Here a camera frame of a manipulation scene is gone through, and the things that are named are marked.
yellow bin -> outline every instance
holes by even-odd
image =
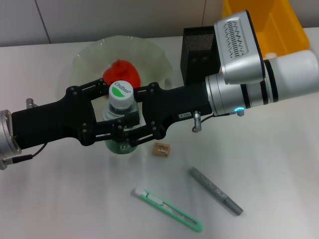
[[[288,0],[224,0],[223,17],[248,10],[263,57],[309,48],[308,38]]]

white tabletop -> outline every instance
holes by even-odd
[[[151,40],[176,69],[175,86],[182,85],[182,38]],[[88,44],[0,48],[0,109],[22,110],[29,97],[39,105],[60,99],[72,59]],[[176,123],[162,140],[171,145],[169,158],[152,156],[153,142],[126,156],[111,154],[103,142],[51,142],[33,160],[0,172],[0,238],[318,238],[318,101],[314,94],[253,108],[244,117],[211,119],[197,134],[193,120]],[[193,180],[191,166],[228,194],[242,215]],[[200,220],[203,231],[133,197],[139,185]]]

white bottle cap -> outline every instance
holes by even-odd
[[[133,87],[126,81],[116,81],[109,88],[110,104],[120,110],[127,109],[134,102]]]

cable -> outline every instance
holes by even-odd
[[[228,116],[228,115],[229,115],[229,113],[227,113],[227,114],[222,114],[222,115],[218,115],[218,116],[215,116],[214,114],[212,114],[212,115],[207,116],[206,118],[202,119],[200,122],[203,123],[204,121],[206,121],[206,120],[208,120],[208,119],[210,119],[210,118],[222,117],[222,116]],[[191,129],[191,131],[193,131],[194,133],[196,133],[196,132],[195,132],[195,127],[193,127],[193,128]]]
[[[45,143],[44,145],[42,145],[42,147],[35,154],[27,154],[23,156],[13,157],[12,163],[20,163],[29,159],[33,159],[46,147],[47,144],[48,143]]]

green box cutter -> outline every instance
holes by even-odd
[[[186,213],[182,212],[180,209],[169,204],[168,202],[155,196],[153,193],[149,192],[148,190],[145,190],[143,188],[136,188],[135,194],[139,196],[140,198],[142,198],[147,203],[151,204],[152,206],[156,207],[162,212],[168,214],[169,216],[183,223],[185,226],[191,228],[192,230],[196,232],[202,231],[203,229],[202,223],[200,223],[195,218],[187,215]]]

